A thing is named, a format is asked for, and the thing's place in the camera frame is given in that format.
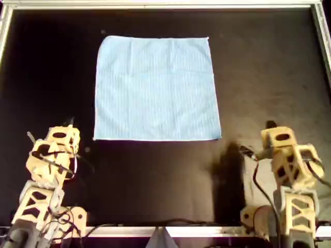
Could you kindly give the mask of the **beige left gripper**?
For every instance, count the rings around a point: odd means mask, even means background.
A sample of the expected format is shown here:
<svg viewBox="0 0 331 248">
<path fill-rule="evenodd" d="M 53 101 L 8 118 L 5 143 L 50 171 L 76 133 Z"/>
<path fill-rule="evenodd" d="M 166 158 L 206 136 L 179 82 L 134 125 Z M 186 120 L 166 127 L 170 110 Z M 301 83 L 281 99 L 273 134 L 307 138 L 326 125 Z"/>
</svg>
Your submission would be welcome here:
<svg viewBox="0 0 331 248">
<path fill-rule="evenodd" d="M 69 152 L 77 153 L 80 143 L 80 131 L 74 126 L 74 117 L 69 120 L 68 126 L 57 126 L 49 128 L 47 140 L 65 146 Z"/>
</svg>

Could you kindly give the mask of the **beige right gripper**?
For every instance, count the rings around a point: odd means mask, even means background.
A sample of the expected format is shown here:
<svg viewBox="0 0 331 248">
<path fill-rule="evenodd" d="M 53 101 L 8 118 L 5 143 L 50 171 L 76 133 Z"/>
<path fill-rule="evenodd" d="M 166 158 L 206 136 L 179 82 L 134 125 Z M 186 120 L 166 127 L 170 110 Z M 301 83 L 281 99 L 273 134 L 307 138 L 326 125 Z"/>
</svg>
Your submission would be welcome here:
<svg viewBox="0 0 331 248">
<path fill-rule="evenodd" d="M 287 146 L 295 145 L 295 134 L 291 128 L 280 126 L 276 122 L 268 120 L 266 129 L 261 131 L 262 138 L 262 154 L 271 156 L 275 150 Z"/>
</svg>

